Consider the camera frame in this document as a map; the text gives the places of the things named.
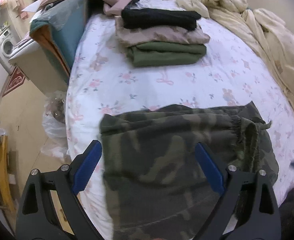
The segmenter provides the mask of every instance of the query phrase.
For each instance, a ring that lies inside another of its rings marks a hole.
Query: black folded sweater
[[[128,9],[121,12],[126,29],[147,29],[158,25],[179,26],[193,31],[197,27],[196,20],[201,16],[197,12],[168,11],[160,9]]]

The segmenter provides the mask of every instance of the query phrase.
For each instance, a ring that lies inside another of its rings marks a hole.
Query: metal screw
[[[237,168],[236,168],[236,166],[234,166],[234,165],[229,165],[229,166],[228,166],[228,170],[230,170],[230,171],[236,171]]]
[[[267,173],[265,172],[265,170],[260,170],[259,173],[260,173],[261,176],[266,176],[266,174],[267,174]]]
[[[33,169],[31,172],[30,172],[30,174],[32,174],[32,175],[36,175],[38,173],[38,170],[37,169]]]
[[[62,166],[60,167],[60,169],[61,169],[62,171],[67,171],[67,170],[69,169],[69,165],[68,165],[68,164],[64,164],[64,165],[62,165]]]

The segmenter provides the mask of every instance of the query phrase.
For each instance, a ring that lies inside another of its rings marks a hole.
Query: floral bedsheet
[[[245,105],[253,101],[266,122],[279,163],[274,191],[278,204],[294,182],[294,113],[263,61],[237,36],[213,20],[199,23],[211,40],[207,55],[193,65],[133,68],[115,36],[115,21],[92,16],[79,43],[66,102],[68,151],[72,159],[99,139],[104,114],[142,108],[154,111],[170,104],[193,108]],[[105,239],[112,221],[105,208],[103,159],[86,189],[82,205]]]

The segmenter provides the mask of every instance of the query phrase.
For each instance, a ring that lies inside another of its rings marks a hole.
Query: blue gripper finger
[[[195,156],[212,190],[221,196],[225,192],[224,177],[201,143],[196,144]]]
[[[74,175],[72,191],[75,195],[80,191],[83,191],[89,182],[89,179],[102,156],[102,145],[99,141],[92,141],[85,152],[87,153],[87,156]]]

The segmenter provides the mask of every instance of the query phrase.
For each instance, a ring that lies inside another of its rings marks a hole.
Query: red rug
[[[24,83],[24,81],[25,76],[20,71],[20,69],[16,67],[13,71],[13,74],[11,76],[11,79],[9,80],[9,83],[5,89],[3,96],[6,96],[9,92],[12,92],[15,88],[21,86]]]

